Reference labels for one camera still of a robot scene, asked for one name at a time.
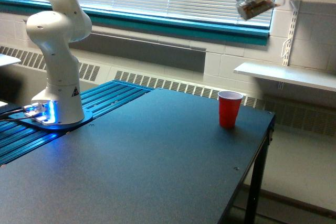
warning label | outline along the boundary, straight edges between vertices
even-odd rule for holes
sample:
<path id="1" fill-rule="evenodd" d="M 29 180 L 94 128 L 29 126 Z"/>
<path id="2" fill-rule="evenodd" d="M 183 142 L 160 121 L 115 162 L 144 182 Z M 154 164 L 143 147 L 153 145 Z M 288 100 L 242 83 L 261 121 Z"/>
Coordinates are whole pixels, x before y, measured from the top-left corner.
<path id="1" fill-rule="evenodd" d="M 75 96 L 77 96 L 77 95 L 79 95 L 79 91 L 78 91 L 77 87 L 75 87 L 75 90 L 73 91 L 71 97 L 75 97 Z"/>

window sill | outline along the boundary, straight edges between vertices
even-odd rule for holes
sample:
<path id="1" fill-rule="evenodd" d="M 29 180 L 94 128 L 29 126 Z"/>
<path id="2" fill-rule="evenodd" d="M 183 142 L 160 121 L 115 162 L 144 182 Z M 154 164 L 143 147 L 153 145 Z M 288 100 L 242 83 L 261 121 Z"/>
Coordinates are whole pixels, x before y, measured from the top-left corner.
<path id="1" fill-rule="evenodd" d="M 27 0 L 0 0 L 0 12 L 31 15 L 42 10 L 51 10 L 49 3 Z M 120 29 L 140 30 L 166 36 L 188 37 L 195 40 L 231 41 L 245 44 L 266 45 L 269 30 L 207 24 L 186 20 L 128 14 L 83 7 L 96 25 L 109 25 Z"/>

table leg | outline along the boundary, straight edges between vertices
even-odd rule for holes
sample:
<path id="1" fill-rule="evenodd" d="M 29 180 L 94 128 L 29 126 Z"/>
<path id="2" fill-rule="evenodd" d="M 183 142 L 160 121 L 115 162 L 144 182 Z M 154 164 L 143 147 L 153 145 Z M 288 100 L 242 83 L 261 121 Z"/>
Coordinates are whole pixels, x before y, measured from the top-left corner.
<path id="1" fill-rule="evenodd" d="M 268 145 L 269 145 L 269 136 L 264 141 L 263 146 L 254 162 L 244 224 L 254 224 L 258 206 L 259 193 L 261 189 L 262 177 L 264 175 Z"/>

shelf bracket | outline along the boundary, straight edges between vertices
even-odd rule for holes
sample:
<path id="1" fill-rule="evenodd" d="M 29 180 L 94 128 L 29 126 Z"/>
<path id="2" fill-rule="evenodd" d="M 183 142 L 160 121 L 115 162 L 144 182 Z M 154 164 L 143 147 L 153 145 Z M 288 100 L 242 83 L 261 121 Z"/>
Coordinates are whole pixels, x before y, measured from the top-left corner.
<path id="1" fill-rule="evenodd" d="M 282 61 L 283 66 L 289 66 L 289 59 L 290 59 L 290 54 L 292 51 L 292 45 L 293 45 L 294 34 L 295 34 L 296 24 L 298 20 L 301 1 L 290 0 L 290 3 L 293 7 L 293 13 L 292 13 L 292 20 L 291 20 L 290 27 L 289 27 L 288 38 L 282 45 L 281 57 L 283 59 Z M 285 84 L 283 82 L 279 82 L 278 89 L 283 89 L 284 85 Z"/>
<path id="2" fill-rule="evenodd" d="M 299 8 L 300 8 L 300 2 L 299 0 L 289 0 L 290 4 L 292 5 L 293 7 L 293 10 L 295 12 L 298 12 L 299 11 Z"/>

black cable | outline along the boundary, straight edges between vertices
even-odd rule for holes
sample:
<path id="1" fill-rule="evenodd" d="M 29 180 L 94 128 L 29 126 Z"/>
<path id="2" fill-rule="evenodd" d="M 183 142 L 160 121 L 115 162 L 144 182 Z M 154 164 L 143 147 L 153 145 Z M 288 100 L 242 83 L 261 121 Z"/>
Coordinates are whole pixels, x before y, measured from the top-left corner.
<path id="1" fill-rule="evenodd" d="M 19 112 L 23 112 L 23 109 L 4 112 L 4 113 L 0 114 L 0 118 L 3 118 L 4 116 L 9 116 L 9 115 L 12 115 L 12 114 L 16 114 L 16 113 L 19 113 Z"/>
<path id="2" fill-rule="evenodd" d="M 23 119 L 35 118 L 35 117 L 36 115 L 27 116 L 25 118 L 1 119 L 0 122 L 12 122 L 12 121 L 18 121 L 18 120 L 23 120 Z"/>

